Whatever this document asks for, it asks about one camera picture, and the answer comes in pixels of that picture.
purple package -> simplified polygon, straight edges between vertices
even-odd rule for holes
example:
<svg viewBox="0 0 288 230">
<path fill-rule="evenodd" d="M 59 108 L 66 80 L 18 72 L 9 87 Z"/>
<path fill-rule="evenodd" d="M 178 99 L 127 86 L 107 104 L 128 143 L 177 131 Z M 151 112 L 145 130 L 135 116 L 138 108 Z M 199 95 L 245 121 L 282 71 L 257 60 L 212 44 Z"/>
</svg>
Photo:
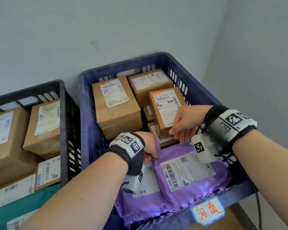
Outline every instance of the purple package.
<svg viewBox="0 0 288 230">
<path fill-rule="evenodd" d="M 115 201 L 116 210 L 125 222 L 125 227 L 130 228 L 133 221 L 160 216 L 167 212 L 165 197 L 160 192 L 153 164 L 144 162 L 146 166 L 139 192 L 131 194 L 123 189 L 119 190 Z"/>
<path fill-rule="evenodd" d="M 232 178 L 221 160 L 208 164 L 197 161 L 195 149 L 189 143 L 159 148 L 158 154 L 160 158 L 152 161 L 170 212 L 179 211 L 217 189 L 223 190 Z"/>
</svg>

red chinese character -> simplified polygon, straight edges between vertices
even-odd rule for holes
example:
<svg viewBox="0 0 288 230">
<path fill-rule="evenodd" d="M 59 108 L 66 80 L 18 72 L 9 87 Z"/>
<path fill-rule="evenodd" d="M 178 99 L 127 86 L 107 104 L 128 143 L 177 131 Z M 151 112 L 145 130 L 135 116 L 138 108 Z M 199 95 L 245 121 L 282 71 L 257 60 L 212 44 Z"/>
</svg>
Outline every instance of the red chinese character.
<svg viewBox="0 0 288 230">
<path fill-rule="evenodd" d="M 203 217 L 207 218 L 207 214 L 206 214 L 206 212 L 205 212 L 205 210 L 203 208 L 200 209 L 200 213 L 198 213 L 198 215 L 201 216 L 201 220 L 203 220 Z"/>
<path fill-rule="evenodd" d="M 216 209 L 215 205 L 213 205 L 210 201 L 208 201 L 207 206 L 212 214 L 218 213 L 218 210 Z"/>
</svg>

black plastic crate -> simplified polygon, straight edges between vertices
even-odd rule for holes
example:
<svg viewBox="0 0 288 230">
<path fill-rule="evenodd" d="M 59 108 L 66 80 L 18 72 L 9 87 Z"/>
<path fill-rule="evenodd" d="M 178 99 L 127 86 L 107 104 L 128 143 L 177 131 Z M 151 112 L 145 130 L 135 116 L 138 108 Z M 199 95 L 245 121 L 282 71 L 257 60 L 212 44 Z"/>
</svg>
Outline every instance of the black plastic crate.
<svg viewBox="0 0 288 230">
<path fill-rule="evenodd" d="M 80 110 L 66 91 L 62 80 L 22 89 L 0 96 L 2 105 L 21 106 L 31 114 L 32 106 L 60 98 L 61 187 L 81 172 Z M 26 104 L 28 99 L 36 100 Z"/>
</svg>

person's right arm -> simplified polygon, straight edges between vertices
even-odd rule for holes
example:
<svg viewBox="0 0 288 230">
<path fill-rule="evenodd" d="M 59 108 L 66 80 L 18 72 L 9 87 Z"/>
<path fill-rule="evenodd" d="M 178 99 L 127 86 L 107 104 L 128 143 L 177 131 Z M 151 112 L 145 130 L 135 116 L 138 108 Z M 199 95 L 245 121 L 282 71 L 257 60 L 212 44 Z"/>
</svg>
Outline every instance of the person's right arm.
<svg viewBox="0 0 288 230">
<path fill-rule="evenodd" d="M 203 124 L 211 107 L 180 107 L 169 133 L 181 143 L 188 142 L 194 131 L 186 135 L 186 129 Z M 238 139 L 232 149 L 263 197 L 288 226 L 288 150 L 257 130 Z"/>
</svg>

forearm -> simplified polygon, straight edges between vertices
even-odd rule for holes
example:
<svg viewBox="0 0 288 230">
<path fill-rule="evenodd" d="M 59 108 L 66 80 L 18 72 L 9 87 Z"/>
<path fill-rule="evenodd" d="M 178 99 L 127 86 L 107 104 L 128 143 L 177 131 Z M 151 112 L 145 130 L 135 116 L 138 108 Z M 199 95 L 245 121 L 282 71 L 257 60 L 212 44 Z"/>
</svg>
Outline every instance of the forearm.
<svg viewBox="0 0 288 230">
<path fill-rule="evenodd" d="M 102 229 L 128 165 L 107 152 L 73 178 L 20 229 Z"/>
<path fill-rule="evenodd" d="M 288 225 L 288 150 L 257 130 L 238 139 L 232 149 L 261 194 Z"/>
</svg>

